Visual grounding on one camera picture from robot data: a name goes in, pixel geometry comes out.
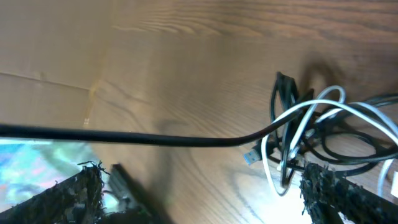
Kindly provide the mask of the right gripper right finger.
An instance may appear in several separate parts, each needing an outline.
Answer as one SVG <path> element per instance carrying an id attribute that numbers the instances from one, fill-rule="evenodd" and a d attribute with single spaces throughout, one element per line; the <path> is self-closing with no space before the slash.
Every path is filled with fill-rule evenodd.
<path id="1" fill-rule="evenodd" d="M 317 164 L 307 164 L 300 189 L 313 223 L 397 223 L 396 204 Z"/>

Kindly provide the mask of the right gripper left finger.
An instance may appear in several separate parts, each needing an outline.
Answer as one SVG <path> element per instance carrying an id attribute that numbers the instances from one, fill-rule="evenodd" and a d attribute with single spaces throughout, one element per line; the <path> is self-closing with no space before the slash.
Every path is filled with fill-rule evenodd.
<path id="1" fill-rule="evenodd" d="M 81 166 L 79 173 L 1 212 L 1 223 L 96 223 L 104 216 L 104 168 L 93 161 Z"/>

